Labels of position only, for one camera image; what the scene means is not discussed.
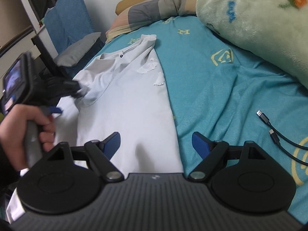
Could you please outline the left hand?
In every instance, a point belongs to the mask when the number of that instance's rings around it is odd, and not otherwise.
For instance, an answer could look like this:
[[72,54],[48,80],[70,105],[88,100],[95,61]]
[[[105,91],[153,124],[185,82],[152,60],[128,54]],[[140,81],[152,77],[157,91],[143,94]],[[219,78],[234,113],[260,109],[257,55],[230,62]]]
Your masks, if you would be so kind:
[[1,145],[5,155],[16,171],[27,168],[23,146],[27,121],[42,126],[38,139],[48,152],[54,148],[55,124],[52,115],[45,116],[36,106],[16,104],[1,123]]

